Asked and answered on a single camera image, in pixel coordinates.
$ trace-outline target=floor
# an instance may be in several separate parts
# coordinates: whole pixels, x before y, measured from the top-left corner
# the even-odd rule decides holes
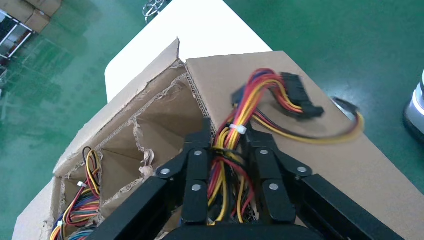
[[[145,26],[146,0],[63,0],[9,65],[0,100],[0,239],[106,103],[107,64]],[[424,150],[402,110],[424,69],[420,0],[226,0],[330,96],[358,105],[366,135],[424,192]]]

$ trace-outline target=wire harness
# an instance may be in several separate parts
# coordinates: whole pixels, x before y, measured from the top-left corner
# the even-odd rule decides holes
[[[269,68],[254,71],[247,84],[232,95],[234,110],[218,129],[213,142],[214,160],[207,191],[210,225],[215,225],[218,221],[243,223],[252,220],[246,211],[252,209],[254,187],[246,171],[246,163],[237,152],[240,137],[244,135],[250,120],[283,137],[308,144],[349,141],[363,130],[364,118],[358,108],[339,98],[333,98],[333,101],[354,116],[348,129],[336,135],[322,137],[302,135],[285,129],[259,110],[258,104],[265,90],[272,93],[282,112],[290,117],[309,120],[321,117],[324,113],[322,107],[313,105],[298,75],[276,74]]]
[[[88,146],[82,150],[82,156],[85,162],[86,180],[77,184],[80,188],[72,202],[57,219],[50,240],[65,240],[66,229],[70,227],[78,228],[78,230],[68,238],[69,240],[84,240],[96,228],[95,223],[87,225],[91,218],[98,215],[100,159],[97,152]]]

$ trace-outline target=white tabletop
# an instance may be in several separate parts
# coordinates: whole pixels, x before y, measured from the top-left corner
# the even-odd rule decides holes
[[[173,0],[107,66],[107,101],[176,38],[182,61],[272,51],[222,0]]]

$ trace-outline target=multicolored wires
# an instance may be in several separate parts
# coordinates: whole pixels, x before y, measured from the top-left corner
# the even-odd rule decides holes
[[[217,131],[213,142],[214,160],[208,184],[208,206],[210,225],[217,221],[235,221],[243,223],[247,219],[246,209],[254,199],[254,187],[249,178],[245,162],[237,152],[239,140],[246,132],[246,125],[250,120],[286,138],[308,144],[333,144],[353,139],[362,132],[364,118],[358,109],[338,98],[334,101],[342,108],[352,113],[354,121],[349,129],[334,135],[311,137],[297,134],[278,126],[258,109],[258,104],[265,90],[271,91],[278,104],[287,112],[297,116],[308,115],[320,117],[324,110],[308,103],[308,109],[294,104],[288,94],[284,74],[278,75],[273,70],[261,68],[253,72],[242,88],[240,99],[234,102],[234,110]],[[220,207],[219,215],[214,213],[214,206]]]
[[[54,225],[50,240],[65,240],[66,229],[75,227],[77,230],[69,237],[69,240],[83,240],[96,227],[95,224],[87,226],[90,219],[98,215],[100,184],[99,170],[100,160],[97,152],[90,147],[85,147],[82,151],[85,161],[85,182],[79,182],[80,187],[75,198],[59,217]]]

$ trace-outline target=cardboard stack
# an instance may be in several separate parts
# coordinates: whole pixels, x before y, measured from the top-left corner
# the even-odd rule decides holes
[[[34,6],[24,0],[0,0],[0,9],[22,23],[26,23],[34,13]]]
[[[13,240],[49,239],[55,221],[78,190],[77,182],[85,178],[81,157],[85,146],[101,157],[97,221],[102,223],[154,169],[179,153],[184,136],[198,131],[203,117],[211,118],[217,128],[232,110],[231,94],[258,68],[300,75],[312,102],[325,109],[322,118],[298,122],[271,107],[273,98],[266,95],[259,108],[277,124],[311,135],[331,135],[350,125],[282,51],[188,59],[184,64],[178,57],[179,44],[174,41],[78,132],[58,160],[51,182],[17,218]],[[423,239],[423,195],[364,134],[331,145],[275,134],[274,138],[281,151],[310,166],[401,237]]]
[[[30,29],[41,33],[49,24],[50,17],[61,7],[62,0],[26,0],[35,7],[31,18],[25,22]]]
[[[40,33],[61,4],[62,0],[0,0],[0,9]]]

